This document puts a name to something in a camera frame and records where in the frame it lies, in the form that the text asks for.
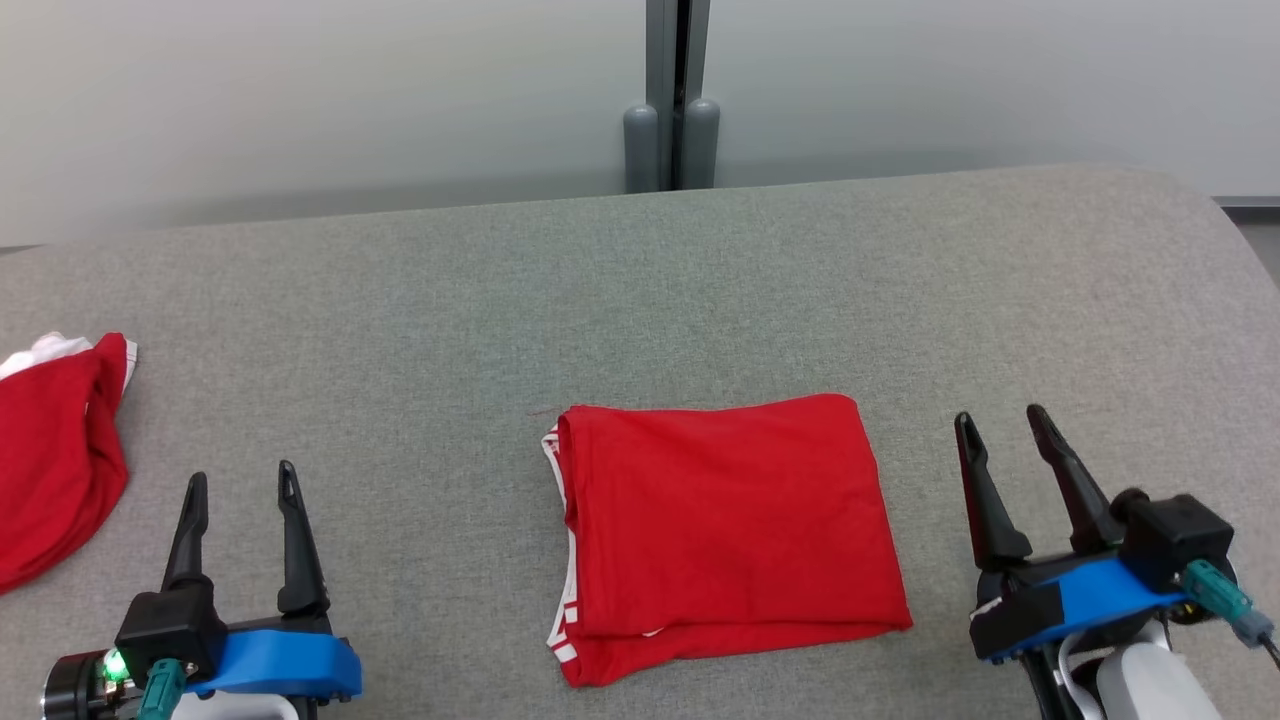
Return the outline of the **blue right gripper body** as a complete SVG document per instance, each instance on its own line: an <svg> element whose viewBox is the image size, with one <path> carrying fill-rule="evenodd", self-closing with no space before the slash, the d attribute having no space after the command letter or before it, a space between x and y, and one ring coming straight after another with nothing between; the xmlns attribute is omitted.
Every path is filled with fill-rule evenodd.
<svg viewBox="0 0 1280 720"><path fill-rule="evenodd" d="M1189 600L1178 587L1155 592L1120 560L1101 559L980 606L970 618L969 632L975 656L992 664Z"/></svg>

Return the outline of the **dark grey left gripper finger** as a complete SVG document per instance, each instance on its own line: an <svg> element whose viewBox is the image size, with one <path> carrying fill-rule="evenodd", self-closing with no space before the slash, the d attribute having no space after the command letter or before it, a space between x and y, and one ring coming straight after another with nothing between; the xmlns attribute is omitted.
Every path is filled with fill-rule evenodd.
<svg viewBox="0 0 1280 720"><path fill-rule="evenodd" d="M163 592L211 587L204 573L204 537L209 528L209 479L196 471L188 480L163 578Z"/></svg>
<svg viewBox="0 0 1280 720"><path fill-rule="evenodd" d="M278 507L284 530L284 582L276 593L282 616L326 616L330 598L294 465L280 460Z"/></svg>

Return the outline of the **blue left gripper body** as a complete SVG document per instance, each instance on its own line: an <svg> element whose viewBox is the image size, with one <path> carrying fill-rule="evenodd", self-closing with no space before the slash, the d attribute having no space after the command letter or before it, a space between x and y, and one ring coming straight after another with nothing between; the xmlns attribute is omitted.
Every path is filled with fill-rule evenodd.
<svg viewBox="0 0 1280 720"><path fill-rule="evenodd" d="M229 624L218 670L187 691L348 701L364 693L364 667L326 612L260 618Z"/></svg>

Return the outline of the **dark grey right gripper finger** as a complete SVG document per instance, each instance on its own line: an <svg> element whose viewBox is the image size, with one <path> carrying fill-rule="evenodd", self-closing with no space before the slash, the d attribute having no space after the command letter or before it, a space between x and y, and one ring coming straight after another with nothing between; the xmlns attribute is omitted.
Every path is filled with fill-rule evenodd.
<svg viewBox="0 0 1280 720"><path fill-rule="evenodd" d="M1024 562L1032 555L1030 542L1015 528L992 480L988 450L977 424L969 413L959 413L954 429L975 566L1002 571Z"/></svg>
<svg viewBox="0 0 1280 720"><path fill-rule="evenodd" d="M1041 457L1051 466L1071 523L1070 546L1075 553L1101 553L1120 546L1124 529L1110 514L1110 501L1085 464L1062 436L1048 411L1027 407Z"/></svg>

